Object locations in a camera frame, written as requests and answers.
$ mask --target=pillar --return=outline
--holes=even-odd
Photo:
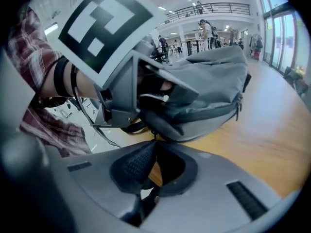
[[[180,39],[181,39],[181,45],[183,46],[183,55],[184,55],[184,58],[186,58],[188,56],[188,50],[187,50],[184,30],[180,24],[178,25],[178,28],[179,28],[179,34],[180,34]]]

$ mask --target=vent slot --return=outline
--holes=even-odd
[[[75,164],[72,166],[68,166],[67,168],[68,168],[69,172],[73,172],[73,171],[77,171],[77,170],[86,168],[86,167],[91,166],[91,165],[92,164],[90,162],[86,161],[86,162],[82,162],[82,163]]]
[[[229,183],[226,186],[252,220],[256,220],[268,211],[240,181]]]

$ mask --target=white card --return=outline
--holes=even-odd
[[[102,87],[126,54],[164,18],[148,0],[80,0],[62,23],[55,45]]]

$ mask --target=gray fabric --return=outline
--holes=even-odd
[[[238,46],[196,53],[168,67],[171,74],[197,90],[199,96],[189,105],[163,107],[161,114],[170,118],[172,125],[155,119],[155,115],[146,116],[147,124],[150,121],[151,128],[154,126],[163,138],[173,141],[189,141],[213,132],[236,114],[246,67],[246,57]],[[191,121],[178,123],[185,117]]]

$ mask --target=person's arm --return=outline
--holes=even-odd
[[[46,79],[41,87],[39,96],[41,98],[50,98],[50,97],[60,97],[55,89],[54,85],[54,70],[56,64],[50,69]],[[72,63],[68,62],[65,71],[64,71],[64,85],[65,89],[68,94],[73,96],[72,88],[71,88],[71,67]],[[98,99],[96,94],[93,81],[89,79],[83,72],[77,72],[77,87],[80,97],[82,98],[91,98],[91,99]]]
[[[202,28],[203,28],[203,38],[204,38],[204,39],[207,39],[207,33],[208,33],[208,31],[207,31],[207,29],[206,29],[206,25],[202,26]]]

